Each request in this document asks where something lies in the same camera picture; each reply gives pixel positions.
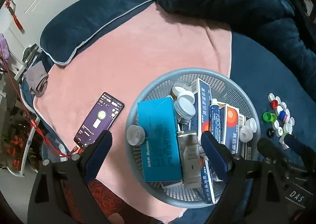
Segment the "white ribbed lid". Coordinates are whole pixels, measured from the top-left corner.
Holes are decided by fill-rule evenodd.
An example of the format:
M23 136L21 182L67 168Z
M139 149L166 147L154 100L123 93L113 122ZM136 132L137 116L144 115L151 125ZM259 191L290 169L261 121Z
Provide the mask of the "white ribbed lid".
M253 131L248 126L242 126L239 131L239 140L243 143L247 143L253 138Z

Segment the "large white lid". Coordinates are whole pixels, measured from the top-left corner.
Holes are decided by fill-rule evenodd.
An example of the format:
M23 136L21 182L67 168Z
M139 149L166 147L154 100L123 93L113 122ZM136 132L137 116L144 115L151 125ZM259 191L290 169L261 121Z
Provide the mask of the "large white lid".
M191 120L196 114L194 105L184 97L180 97L174 102L174 108L178 121Z

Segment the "black cap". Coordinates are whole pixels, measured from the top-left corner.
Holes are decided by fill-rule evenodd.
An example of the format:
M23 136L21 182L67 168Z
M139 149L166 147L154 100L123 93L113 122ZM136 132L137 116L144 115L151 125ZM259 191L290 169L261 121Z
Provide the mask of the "black cap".
M275 130L273 128L268 128L266 130L266 135L268 138L273 138L275 135Z

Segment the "blue cap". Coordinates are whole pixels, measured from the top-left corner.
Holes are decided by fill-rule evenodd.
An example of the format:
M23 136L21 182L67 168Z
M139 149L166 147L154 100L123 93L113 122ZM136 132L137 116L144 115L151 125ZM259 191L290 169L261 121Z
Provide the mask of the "blue cap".
M286 116L287 115L285 111L280 111L278 118L283 122Z

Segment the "green flip cap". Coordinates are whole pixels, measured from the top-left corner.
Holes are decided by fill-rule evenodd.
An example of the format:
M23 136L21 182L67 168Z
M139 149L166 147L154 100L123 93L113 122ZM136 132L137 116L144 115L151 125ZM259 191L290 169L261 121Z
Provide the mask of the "green flip cap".
M277 116L274 113L265 112L262 115L263 122L274 123L277 120Z

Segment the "red cap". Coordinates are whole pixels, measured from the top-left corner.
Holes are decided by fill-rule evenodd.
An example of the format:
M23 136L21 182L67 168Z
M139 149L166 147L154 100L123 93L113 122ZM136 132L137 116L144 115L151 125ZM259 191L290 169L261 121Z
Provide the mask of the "red cap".
M277 101L276 99L272 100L272 101L270 102L270 106L271 106L272 109L277 109L277 107L278 107L278 101Z

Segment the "silver grey box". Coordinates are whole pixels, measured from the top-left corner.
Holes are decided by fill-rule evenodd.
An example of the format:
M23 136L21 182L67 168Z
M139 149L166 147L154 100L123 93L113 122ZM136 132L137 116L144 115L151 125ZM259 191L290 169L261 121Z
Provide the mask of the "silver grey box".
M197 134L180 131L177 135L185 189L201 187L201 167Z

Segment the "blue orange medicine box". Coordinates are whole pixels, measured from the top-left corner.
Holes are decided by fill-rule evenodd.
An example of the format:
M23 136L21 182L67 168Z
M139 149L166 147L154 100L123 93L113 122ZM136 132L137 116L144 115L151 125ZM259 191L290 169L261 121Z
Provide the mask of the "blue orange medicine box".
M224 104L220 107L221 143L232 154L238 153L239 148L239 109Z

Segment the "smartphone purple screen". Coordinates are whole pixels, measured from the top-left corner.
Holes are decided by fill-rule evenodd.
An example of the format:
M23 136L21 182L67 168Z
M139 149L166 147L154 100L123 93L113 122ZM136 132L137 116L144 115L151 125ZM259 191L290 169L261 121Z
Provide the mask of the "smartphone purple screen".
M124 108L124 103L104 92L77 131L74 142L81 149L93 144L104 130L109 130Z

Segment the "cyan box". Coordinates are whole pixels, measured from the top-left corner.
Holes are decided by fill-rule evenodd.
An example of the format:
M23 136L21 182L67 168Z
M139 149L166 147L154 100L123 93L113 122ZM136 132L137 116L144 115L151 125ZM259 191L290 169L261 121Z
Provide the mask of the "cyan box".
M165 98L138 103L139 126L145 131L141 160L146 182L173 182L183 178L177 142L174 101Z

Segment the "dark blue plush blanket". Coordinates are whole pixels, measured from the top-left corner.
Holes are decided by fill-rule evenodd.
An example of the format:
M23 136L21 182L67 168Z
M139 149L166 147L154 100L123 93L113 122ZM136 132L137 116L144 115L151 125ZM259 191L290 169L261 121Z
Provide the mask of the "dark blue plush blanket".
M169 13L223 22L275 54L315 98L315 24L298 0L156 0Z

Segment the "dark blue pillow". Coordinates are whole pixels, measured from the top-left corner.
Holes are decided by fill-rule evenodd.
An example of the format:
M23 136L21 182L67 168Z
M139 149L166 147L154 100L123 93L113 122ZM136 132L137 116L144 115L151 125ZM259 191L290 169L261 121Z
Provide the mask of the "dark blue pillow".
M67 66L103 35L116 29L154 0L79 0L55 16L44 28L40 47L46 71Z

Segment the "pink bed sheet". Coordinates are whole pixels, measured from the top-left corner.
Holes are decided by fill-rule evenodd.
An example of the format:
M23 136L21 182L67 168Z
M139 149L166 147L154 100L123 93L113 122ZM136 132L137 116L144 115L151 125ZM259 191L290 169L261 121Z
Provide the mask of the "pink bed sheet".
M197 67L229 76L231 41L227 24L170 14L151 4L99 38L69 65L54 65L43 96L33 100L34 109L71 149L75 134L102 93L122 101L124 109L110 128L113 145L97 179L139 212L168 223L184 209L156 199L133 175L125 148L128 113L139 93L170 71Z

